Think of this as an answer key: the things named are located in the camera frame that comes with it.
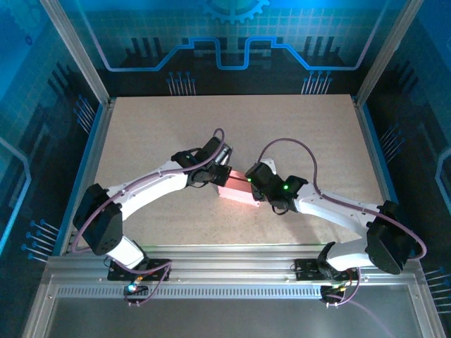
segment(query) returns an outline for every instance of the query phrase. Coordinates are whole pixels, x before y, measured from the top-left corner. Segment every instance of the aluminum frame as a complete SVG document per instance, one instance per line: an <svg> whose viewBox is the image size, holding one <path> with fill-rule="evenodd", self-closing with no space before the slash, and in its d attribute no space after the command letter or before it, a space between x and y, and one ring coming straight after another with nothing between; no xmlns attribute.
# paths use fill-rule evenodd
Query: aluminum frame
<svg viewBox="0 0 451 338"><path fill-rule="evenodd" d="M76 212L75 206L80 203L86 188L94 183L115 103L116 100L112 99L106 108L96 114L92 126L93 132L87 141L82 162L70 194L68 207L64 213L62 226L56 239L53 255L63 255L67 250L72 229L74 229L72 219Z"/></svg>
<svg viewBox="0 0 451 338"><path fill-rule="evenodd" d="M376 131L374 130L369 112L366 109L366 105L356 105L356 103L354 103L354 107L382 197L384 200L387 199L398 203L395 188L393 187L390 174L388 173L387 163L384 160L382 148L379 144L379 140L377 138Z"/></svg>
<svg viewBox="0 0 451 338"><path fill-rule="evenodd" d="M402 38L412 24L412 21L415 19L423 2L424 0L406 0L404 7L401 9L398 17L393 23L393 26L385 38L385 42L379 50L376 59L371 65L368 74L366 74L366 77L357 92L356 100L358 106L363 106L368 99L383 71L387 67L388 62L400 45Z"/></svg>
<svg viewBox="0 0 451 338"><path fill-rule="evenodd" d="M160 298L186 299L194 297L184 293L177 295L170 290L199 286L208 286L213 290L215 287L246 290L262 287L301 289L306 286L330 284L319 281L297 282L290 269L294 259L316 258L322 248L323 245L212 245L155 246L152 250L144 250L148 251L151 257L173 260L171 278L163 285L163 288L169 291L162 292ZM108 281L107 274L104 257L90 253L51 257L42 276L23 336L45 336L51 326L51 314L58 298L121 299L121 292L127 282ZM376 268L363 268L361 285L407 285L423 337L445 337L418 261L409 262L398 276L382 273ZM205 294L204 298L215 296ZM302 297L293 294L291 298Z"/></svg>
<svg viewBox="0 0 451 338"><path fill-rule="evenodd" d="M110 96L63 7L58 0L40 1L97 100L105 108Z"/></svg>

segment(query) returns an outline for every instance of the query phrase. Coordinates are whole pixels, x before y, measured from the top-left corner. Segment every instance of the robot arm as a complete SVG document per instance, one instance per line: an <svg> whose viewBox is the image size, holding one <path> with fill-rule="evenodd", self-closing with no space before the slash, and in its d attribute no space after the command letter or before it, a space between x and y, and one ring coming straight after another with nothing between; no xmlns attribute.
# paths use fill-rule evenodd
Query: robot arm
<svg viewBox="0 0 451 338"><path fill-rule="evenodd" d="M373 265L387 273L399 274L414 249L415 241L408 234L374 215L382 213L395 220L396 205L392 202L377 206L329 193L321 192L319 195L313 184L300 177L289 176L282 180L271 159L256 163L245 176L252 184L254 198L269 202L278 215L288 211L315 215L346 227L361 237L346 243L331 242L324 247L317 263L319 270L329 279L348 268ZM323 198L324 195L338 203ZM363 210L356 211L345 205Z"/></svg>
<svg viewBox="0 0 451 338"><path fill-rule="evenodd" d="M94 184L85 192L73 224L80 230L98 207L118 196L106 205L82 236L96 255L106 254L126 268L139 269L146 254L123 235L123 221L156 199L190 185L213 183L223 186L231 171L227 166L231 153L232 149L227 144L221 144L217 137L212 137L203 148L179 151L158 169L131 182L108 189Z"/></svg>

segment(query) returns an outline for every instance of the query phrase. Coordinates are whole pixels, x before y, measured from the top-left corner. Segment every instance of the pink block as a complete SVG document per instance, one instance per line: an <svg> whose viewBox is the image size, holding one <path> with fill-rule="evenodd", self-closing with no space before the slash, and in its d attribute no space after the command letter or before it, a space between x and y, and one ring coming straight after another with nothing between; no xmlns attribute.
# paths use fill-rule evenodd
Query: pink block
<svg viewBox="0 0 451 338"><path fill-rule="evenodd" d="M260 206L252 196L251 184L247 181L245 174L232 170L224 187L218 187L219 196L224 199Z"/></svg>

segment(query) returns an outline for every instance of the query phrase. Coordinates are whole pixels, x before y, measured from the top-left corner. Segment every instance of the glass panel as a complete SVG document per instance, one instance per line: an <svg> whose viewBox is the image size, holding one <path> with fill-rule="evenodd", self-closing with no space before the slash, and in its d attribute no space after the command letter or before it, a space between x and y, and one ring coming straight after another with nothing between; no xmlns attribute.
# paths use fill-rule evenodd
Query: glass panel
<svg viewBox="0 0 451 338"><path fill-rule="evenodd" d="M355 94L403 4L66 0L63 7L110 94L149 96Z"/></svg>
<svg viewBox="0 0 451 338"><path fill-rule="evenodd" d="M20 337L99 104L38 1L0 1L0 32L0 336Z"/></svg>
<svg viewBox="0 0 451 338"><path fill-rule="evenodd" d="M367 102L409 226L428 245L425 271L451 270L450 18L449 1L423 3Z"/></svg>

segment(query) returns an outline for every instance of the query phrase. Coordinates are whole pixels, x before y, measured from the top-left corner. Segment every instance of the purple cable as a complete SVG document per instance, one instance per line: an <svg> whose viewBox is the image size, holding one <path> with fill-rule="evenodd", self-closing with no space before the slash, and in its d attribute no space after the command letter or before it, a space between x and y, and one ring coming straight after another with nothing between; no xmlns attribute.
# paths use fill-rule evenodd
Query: purple cable
<svg viewBox="0 0 451 338"><path fill-rule="evenodd" d="M106 208L106 206L108 206L111 202L114 202L119 196L122 196L125 192L129 191L130 189L132 189L133 187L136 187L137 185L141 184L142 182L149 180L153 177L156 176L164 176L164 175L170 175L170 174L178 174L178 173L185 173L187 171L191 171L191 170L195 170L198 169L200 167L202 167L203 165L206 165L208 162L210 162L211 160L213 160L218 154L219 151L221 151L223 145L224 145L224 140L226 138L224 130L222 130L221 128L217 128L214 133L213 136L215 136L218 132L221 133L221 143L219 144L218 148L215 150L215 152L208 157L205 161L202 161L201 163L198 163L192 167L189 168L181 168L181 169L172 169L172 170L164 170L161 171L160 173L152 173L152 174L148 174L144 177L141 177L140 179L130 183L127 187L125 187L122 191L117 192L116 194L114 194L112 197L110 197L109 199L107 199L100 207L98 207L92 214L90 217L88 217L88 219L86 220L86 222L83 224L83 226L80 228L80 230L77 233L77 236L75 237L75 240L73 241L72 245L71 245L71 252L73 254L78 254L78 253L82 253L82 252L87 252L90 251L90 248L86 248L86 249L81 249L81 250L77 250L77 245L78 242L80 241L83 233L85 232L85 230L87 229L87 227L89 227L89 225L91 224L91 222ZM121 266L124 270L131 272L131 270L125 266Z"/></svg>
<svg viewBox="0 0 451 338"><path fill-rule="evenodd" d="M412 237L413 239L415 239L416 242L417 242L417 243L420 245L420 247L421 247L421 253L420 253L419 255L417 255L417 256L414 256L414 257L409 258L409 260L412 260L412 259L421 259L421 258L423 258L423 257L426 255L426 253L428 252L428 249L426 248L426 245L425 245L424 242L421 240L421 238L418 237L413 231L411 231L410 229L408 229L407 227L405 227L403 224L399 223L398 221L393 220L392 218L390 218L390 217L388 217L388 216L386 216L386 215L383 215L382 213L378 213L377 211L367 210L367 209L365 209L365 208L362 208L361 206L355 206L355 205L353 205L353 204L349 204L349 203L346 203L346 202L343 202L343 201L339 201L339 200L337 200L337 199L334 199L333 197L329 197L329 196L326 196L326 195L322 194L322 193L321 193L321 190L318 188L318 184L316 183L316 179L317 179L317 177L318 177L318 163L316 162L315 155L314 155L313 152L310 150L310 148L309 148L306 144L302 143L301 141L298 141L297 139L291 139L291 138L288 138L288 137L282 137L282 138L280 138L280 139L275 139L275 140L273 140L272 142L269 142L269 143L264 147L264 149L263 149L263 150L261 151L261 153L260 153L260 156L259 156L259 159L257 160L257 163L261 161L261 158L263 157L265 151L266 151L271 145L273 145L273 144L275 144L275 143L277 143L277 142L281 142L281 141L294 142L294 143L299 144L300 146L302 146L305 150L307 150L307 152L309 153L309 155L310 155L310 157L311 157L311 159L312 159L312 161L313 161L313 167L314 167L314 171L313 171L313 186L314 186L314 189L316 190L316 193L317 193L320 197L322 197L322 198L324 198L325 200L330 201L330 202L332 202L332 203L335 203L335 204L338 204L338 205L341 205L341 206L345 206L345 207L347 207L347 208L351 208L351 209L353 209L353 210L356 210L356 211L359 211L359 212L362 212L362 213L369 213L369 214L374 215L374 216L376 216L376 217L382 218L383 220L386 220L387 222L392 223L394 226L400 228L402 231L404 231L405 233L407 233L410 237Z"/></svg>
<svg viewBox="0 0 451 338"><path fill-rule="evenodd" d="M152 273L155 273L158 270L161 270L163 268L166 268L167 266L171 266L171 262L167 262L164 263L163 265L157 266L156 268L152 268L152 269L148 269L148 270L133 270L133 269L129 269L127 268L125 265L123 265L121 262L118 262L116 260L113 259L113 262L116 263L117 265L119 265L122 269L127 270L129 273L133 273L135 275L150 275Z"/></svg>
<svg viewBox="0 0 451 338"><path fill-rule="evenodd" d="M143 301L137 301L136 303L130 302L129 298L127 296L125 296L125 300L128 301L128 305L129 306L141 306L142 304L146 304L148 301L150 301L152 299L152 297L155 295L157 289L160 287L161 283L164 281L164 278L168 274L169 270L171 269L171 264L172 264L171 262L168 262L166 264L163 264L163 265L157 267L156 269L153 269L153 270L160 270L160 269L166 267L166 269L164 270L163 276L161 276L161 279L159 280L158 284L156 285L154 291L152 291L151 294L146 297L146 299L144 299Z"/></svg>
<svg viewBox="0 0 451 338"><path fill-rule="evenodd" d="M352 298L354 298L355 294L357 293L357 290L360 287L360 276L362 276L362 272L360 271L360 268L357 268L357 272L359 273L359 277L357 278L357 285L355 286L354 291L351 293L351 295L349 297L347 297L345 299L345 297L343 296L341 298L341 302L337 303L337 306L341 306L343 304L346 304L347 302L351 301Z"/></svg>
<svg viewBox="0 0 451 338"><path fill-rule="evenodd" d="M328 297L342 299L342 297L337 296L335 294L329 294ZM381 322L381 320L370 309L366 308L365 306L361 305L360 303L357 303L356 301L349 300L349 303L362 309L363 311L365 311L367 315L369 315L371 318L373 318L374 321L383 328L383 330L389 337L396 338L396 336Z"/></svg>

